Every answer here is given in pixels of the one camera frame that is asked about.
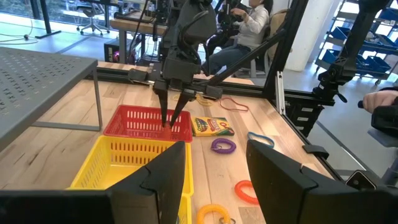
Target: red basket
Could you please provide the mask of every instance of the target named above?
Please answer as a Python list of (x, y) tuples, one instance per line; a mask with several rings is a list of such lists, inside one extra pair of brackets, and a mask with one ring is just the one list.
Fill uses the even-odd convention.
[[(171, 120), (174, 110), (167, 110), (167, 121)], [(144, 138), (192, 142), (190, 113), (181, 111), (175, 121), (171, 139), (163, 135), (160, 108), (119, 105), (111, 121), (104, 130), (106, 136)]]

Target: wooden tabletop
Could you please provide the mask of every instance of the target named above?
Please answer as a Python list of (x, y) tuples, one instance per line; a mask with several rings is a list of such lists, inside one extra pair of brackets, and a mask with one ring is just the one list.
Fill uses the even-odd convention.
[[(133, 14), (131, 14), (129, 17), (131, 18), (135, 18), (135, 19), (139, 19), (141, 15), (141, 12), (135, 12)], [(151, 17), (148, 16), (143, 16), (142, 17), (143, 20), (151, 20)], [(131, 32), (135, 32), (137, 29), (137, 24), (138, 22), (134, 22), (134, 21), (128, 21), (125, 19), (111, 19), (110, 20), (111, 26), (117, 30), (125, 30), (125, 31), (131, 31)], [(139, 28), (138, 28), (138, 32), (139, 33), (144, 33), (144, 34), (152, 34), (153, 33), (153, 24), (148, 24), (145, 22), (141, 22), (139, 24)], [(158, 25), (157, 26), (157, 34), (158, 35), (163, 35), (164, 32), (166, 31), (166, 26), (161, 26)]]
[[(110, 63), (99, 63), (99, 66), (123, 67)], [(99, 91), (104, 125), (107, 125), (120, 104), (159, 107), (157, 95), (148, 86), (100, 82)], [(174, 91), (169, 92), (170, 109), (174, 109), (177, 103), (172, 99), (176, 94), (178, 93)], [(242, 96), (232, 98), (249, 106), (250, 111), (227, 111), (218, 102), (214, 102), (212, 106), (202, 106), (194, 101), (184, 108), (192, 116), (224, 117), (236, 132), (235, 136), (227, 137), (237, 145), (237, 150), (230, 155), (216, 154), (210, 150), (214, 137), (193, 138), (193, 223), (196, 223), (197, 211), (211, 203), (227, 208), (236, 223), (265, 223), (260, 208), (243, 202), (233, 190), (240, 180), (249, 180), (245, 158), (248, 131), (272, 138), (275, 141), (275, 150), (329, 177), (319, 161), (313, 155), (305, 153), (301, 148), (303, 142), (267, 100)], [(232, 102), (223, 103), (229, 108), (236, 107)], [(96, 124), (93, 82), (81, 81), (40, 120)], [(28, 128), (0, 153), (0, 188), (67, 188), (100, 135), (101, 133), (89, 131)], [(218, 223), (219, 218), (219, 214), (208, 214), (205, 223)]]

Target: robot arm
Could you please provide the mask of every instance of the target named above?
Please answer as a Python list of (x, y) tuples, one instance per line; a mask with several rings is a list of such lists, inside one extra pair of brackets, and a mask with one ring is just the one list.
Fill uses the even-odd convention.
[(359, 0), (359, 13), (343, 46), (339, 57), (330, 68), (319, 74), (320, 84), (313, 89), (316, 97), (332, 100), (337, 95), (343, 102), (347, 99), (338, 91), (338, 87), (351, 81), (356, 73), (356, 56), (373, 24), (376, 14), (389, 0)]

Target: plastic basket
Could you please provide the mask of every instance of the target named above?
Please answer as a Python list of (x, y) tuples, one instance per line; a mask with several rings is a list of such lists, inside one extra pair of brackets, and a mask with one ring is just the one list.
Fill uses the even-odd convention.
[[(70, 188), (107, 189), (173, 145), (170, 141), (100, 136)], [(185, 143), (183, 194), (193, 195), (191, 145)]]
[(377, 56), (369, 56), (365, 61), (369, 64), (369, 68), (375, 72), (386, 72), (391, 69), (389, 64)]
[(379, 19), (385, 19), (388, 21), (398, 21), (398, 10), (393, 8), (385, 8), (381, 11)]
[(180, 209), (178, 210), (179, 224), (192, 224), (191, 198), (182, 195)]
[[(327, 63), (333, 63), (337, 59), (338, 55), (340, 54), (339, 50), (326, 50), (322, 60)], [(366, 69), (367, 67), (366, 60), (362, 57), (362, 55), (356, 56), (356, 68), (357, 69)]]
[[(173, 112), (167, 110), (167, 121), (171, 120)], [(107, 136), (192, 142), (190, 113), (181, 111), (173, 125), (171, 138), (166, 139), (163, 133), (160, 108), (129, 105), (119, 105), (104, 130)]]

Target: chair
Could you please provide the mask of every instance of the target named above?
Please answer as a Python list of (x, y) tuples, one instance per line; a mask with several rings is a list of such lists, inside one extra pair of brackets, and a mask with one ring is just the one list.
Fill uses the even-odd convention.
[(80, 24), (77, 26), (76, 30), (79, 31), (80, 30), (80, 34), (83, 35), (84, 32), (83, 30), (85, 29), (89, 29), (91, 28), (93, 30), (93, 32), (97, 29), (99, 30), (101, 33), (100, 35), (103, 36), (101, 29), (106, 30), (107, 33), (109, 33), (109, 29), (106, 27), (103, 27), (101, 25), (95, 24), (94, 23), (94, 16), (96, 15), (101, 15), (104, 14), (105, 11), (102, 7), (101, 4), (98, 3), (89, 3), (89, 4), (84, 4), (84, 5), (79, 5), (76, 7), (77, 10), (82, 10), (83, 13), (90, 18), (90, 23), (89, 24)]
[[(263, 42), (272, 37), (276, 31), (279, 29), (280, 25), (285, 21), (285, 16), (288, 9), (283, 9), (275, 13), (271, 17), (269, 24), (269, 30), (264, 34)], [(255, 60), (250, 62), (250, 77), (256, 78), (257, 75), (268, 75), (270, 63), (274, 59), (278, 44), (272, 46), (268, 51), (265, 52), (264, 56), (257, 57)]]

